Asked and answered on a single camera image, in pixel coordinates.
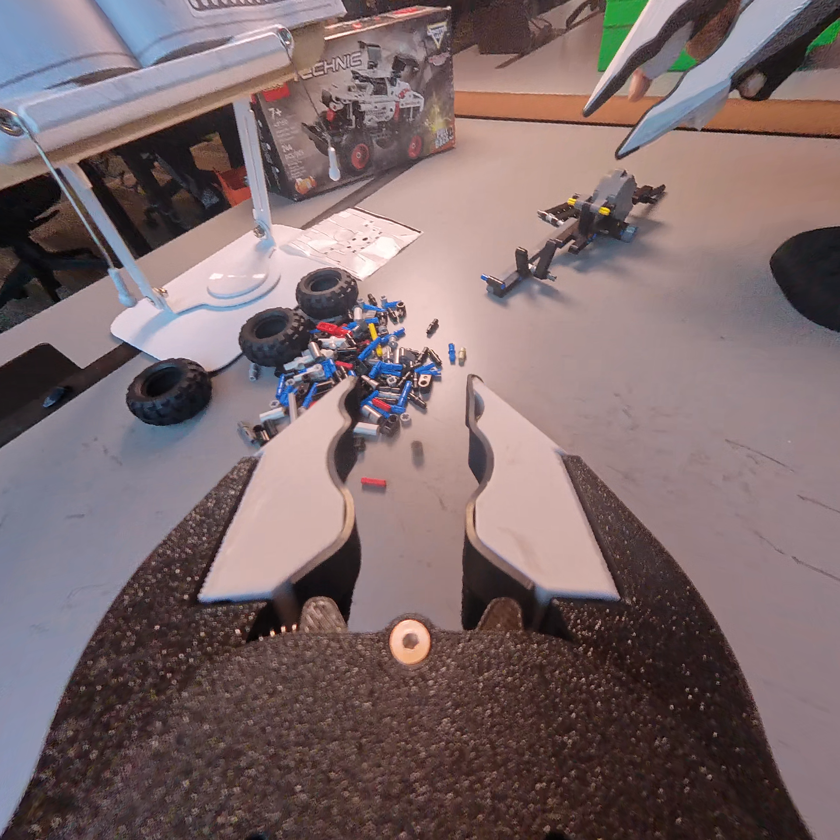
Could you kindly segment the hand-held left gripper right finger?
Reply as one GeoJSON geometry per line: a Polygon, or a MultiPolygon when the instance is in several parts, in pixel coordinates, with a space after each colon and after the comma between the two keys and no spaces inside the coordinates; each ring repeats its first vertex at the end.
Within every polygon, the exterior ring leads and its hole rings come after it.
{"type": "Polygon", "coordinates": [[[491,601],[505,590],[523,605],[552,599],[619,602],[604,538],[570,470],[571,456],[477,375],[466,384],[468,501],[465,583],[491,601]]]}

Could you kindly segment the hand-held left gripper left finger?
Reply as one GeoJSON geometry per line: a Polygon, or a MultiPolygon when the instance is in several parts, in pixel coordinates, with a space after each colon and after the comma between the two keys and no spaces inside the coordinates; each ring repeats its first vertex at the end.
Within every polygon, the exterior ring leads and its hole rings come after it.
{"type": "Polygon", "coordinates": [[[338,456],[358,394],[357,379],[341,381],[260,450],[200,603],[274,599],[347,543],[354,500],[338,456]]]}

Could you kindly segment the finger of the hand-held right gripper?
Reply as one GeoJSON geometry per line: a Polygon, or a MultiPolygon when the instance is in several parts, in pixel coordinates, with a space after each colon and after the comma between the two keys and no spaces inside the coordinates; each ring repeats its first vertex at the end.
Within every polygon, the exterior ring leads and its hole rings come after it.
{"type": "Polygon", "coordinates": [[[630,82],[635,69],[654,58],[665,42],[699,17],[693,1],[650,1],[639,15],[584,107],[586,118],[630,82]]]}
{"type": "MultiPolygon", "coordinates": [[[[744,7],[733,21],[722,42],[708,57],[686,71],[670,93],[646,110],[630,133],[616,148],[615,157],[622,160],[655,142],[676,128],[700,130],[721,110],[736,90],[736,71],[756,49],[754,25],[747,13],[760,11],[761,3],[797,1],[755,1],[744,7]]],[[[699,17],[695,34],[708,23],[727,2],[696,2],[699,17]]]]}

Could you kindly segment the grey and black brick chassis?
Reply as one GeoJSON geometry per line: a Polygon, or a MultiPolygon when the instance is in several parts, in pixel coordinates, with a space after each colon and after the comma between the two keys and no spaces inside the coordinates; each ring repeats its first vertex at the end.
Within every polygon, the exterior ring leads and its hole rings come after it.
{"type": "Polygon", "coordinates": [[[550,268],[561,249],[577,255],[598,238],[631,241],[637,231],[627,221],[631,211],[639,204],[657,204],[665,192],[665,184],[639,185],[627,171],[615,170],[598,182],[591,195],[575,193],[562,203],[538,210],[538,217],[553,227],[554,234],[533,255],[518,247],[514,270],[506,278],[482,275],[487,291],[496,298],[504,298],[522,280],[555,281],[550,268]]]}

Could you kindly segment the pile of small building pieces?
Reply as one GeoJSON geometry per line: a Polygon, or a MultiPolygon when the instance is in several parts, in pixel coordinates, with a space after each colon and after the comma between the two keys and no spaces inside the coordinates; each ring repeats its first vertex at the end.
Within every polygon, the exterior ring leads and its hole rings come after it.
{"type": "MultiPolygon", "coordinates": [[[[274,368],[273,401],[257,423],[239,423],[239,435],[250,445],[265,445],[278,435],[283,421],[299,417],[339,384],[352,380],[360,392],[360,421],[354,437],[364,441],[396,436],[410,425],[411,407],[427,410],[427,395],[444,367],[431,348],[415,350],[403,344],[405,314],[402,301],[370,297],[343,317],[309,318],[308,347],[274,368]]],[[[249,378],[254,381],[267,368],[249,362],[249,378]]]]}

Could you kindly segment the building instruction booklet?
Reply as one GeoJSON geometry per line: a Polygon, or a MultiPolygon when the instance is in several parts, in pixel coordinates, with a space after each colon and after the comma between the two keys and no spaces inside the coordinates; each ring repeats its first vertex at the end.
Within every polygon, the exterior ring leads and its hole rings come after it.
{"type": "Polygon", "coordinates": [[[346,13],[341,1],[2,1],[2,100],[346,13]]]}

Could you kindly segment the grey desk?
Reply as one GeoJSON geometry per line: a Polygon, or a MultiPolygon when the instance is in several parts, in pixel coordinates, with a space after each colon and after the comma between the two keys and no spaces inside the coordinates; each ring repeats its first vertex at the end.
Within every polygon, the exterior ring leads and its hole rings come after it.
{"type": "MultiPolygon", "coordinates": [[[[838,838],[838,334],[803,319],[769,260],[838,224],[838,142],[673,132],[621,166],[667,185],[629,244],[601,241],[495,300],[481,274],[541,245],[540,208],[591,190],[622,129],[459,119],[456,148],[354,198],[422,236],[365,283],[433,319],[444,365],[406,434],[350,479],[363,545],[351,626],[459,626],[468,373],[580,455],[679,562],[747,677],[791,796],[838,838]],[[411,443],[425,461],[413,463],[411,443]],[[367,490],[361,477],[387,481],[367,490]]],[[[129,358],[2,447],[2,827],[88,639],[138,565],[247,447],[270,380],[238,360],[188,423],[125,405],[129,358]]]]}

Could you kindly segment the black toy tyre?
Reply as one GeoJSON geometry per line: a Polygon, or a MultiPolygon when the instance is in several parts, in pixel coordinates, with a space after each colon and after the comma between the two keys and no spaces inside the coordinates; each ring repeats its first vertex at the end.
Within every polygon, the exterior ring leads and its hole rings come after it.
{"type": "Polygon", "coordinates": [[[308,347],[310,327],[310,319],[298,309],[270,308],[258,312],[242,326],[239,348],[249,362],[277,368],[308,347]]]}
{"type": "Polygon", "coordinates": [[[299,280],[296,288],[298,308],[315,321],[347,315],[358,296],[356,279],[345,270],[332,267],[309,272],[299,280]]]}
{"type": "Polygon", "coordinates": [[[211,401],[212,378],[198,363],[169,359],[154,363],[129,385],[125,401],[145,424],[171,426],[199,414],[211,401]]]}

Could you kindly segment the black cushion pad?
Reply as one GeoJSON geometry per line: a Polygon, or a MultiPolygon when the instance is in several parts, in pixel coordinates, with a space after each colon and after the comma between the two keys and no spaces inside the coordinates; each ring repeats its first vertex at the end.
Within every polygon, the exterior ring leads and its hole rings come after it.
{"type": "Polygon", "coordinates": [[[770,272],[804,318],[839,332],[839,226],[787,239],[772,254],[770,272]]]}

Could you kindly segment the white book stand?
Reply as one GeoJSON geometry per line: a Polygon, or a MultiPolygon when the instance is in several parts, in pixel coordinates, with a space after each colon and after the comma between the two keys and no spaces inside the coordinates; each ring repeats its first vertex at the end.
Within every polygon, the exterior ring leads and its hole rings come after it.
{"type": "Polygon", "coordinates": [[[85,87],[2,106],[2,188],[50,173],[106,262],[123,310],[112,335],[155,359],[182,356],[217,371],[240,354],[238,331],[294,286],[272,223],[254,93],[310,68],[323,22],[270,26],[233,41],[85,87]],[[151,281],[93,191],[80,161],[232,104],[253,204],[248,232],[161,284],[151,281]]]}

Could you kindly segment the white sticker sheet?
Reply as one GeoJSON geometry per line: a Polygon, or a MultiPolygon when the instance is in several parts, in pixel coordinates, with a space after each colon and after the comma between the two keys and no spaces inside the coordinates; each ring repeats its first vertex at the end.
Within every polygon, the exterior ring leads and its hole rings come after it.
{"type": "Polygon", "coordinates": [[[352,207],[303,229],[282,248],[364,280],[422,236],[421,230],[352,207]]]}

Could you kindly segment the toy truck box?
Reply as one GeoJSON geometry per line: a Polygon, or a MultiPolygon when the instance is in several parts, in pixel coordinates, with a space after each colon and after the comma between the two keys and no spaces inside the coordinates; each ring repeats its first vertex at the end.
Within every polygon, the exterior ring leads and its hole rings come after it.
{"type": "Polygon", "coordinates": [[[454,149],[449,7],[325,29],[322,57],[253,97],[268,188],[300,201],[454,149]]]}

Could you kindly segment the black office chair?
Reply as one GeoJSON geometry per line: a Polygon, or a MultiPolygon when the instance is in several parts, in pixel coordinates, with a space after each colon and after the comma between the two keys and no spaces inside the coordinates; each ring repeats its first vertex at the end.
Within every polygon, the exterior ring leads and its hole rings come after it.
{"type": "Polygon", "coordinates": [[[60,200],[60,188],[49,175],[40,175],[1,191],[1,247],[11,249],[18,263],[2,284],[1,306],[24,298],[24,286],[37,279],[53,302],[60,287],[49,266],[50,254],[32,232],[56,215],[50,209],[60,200]]]}

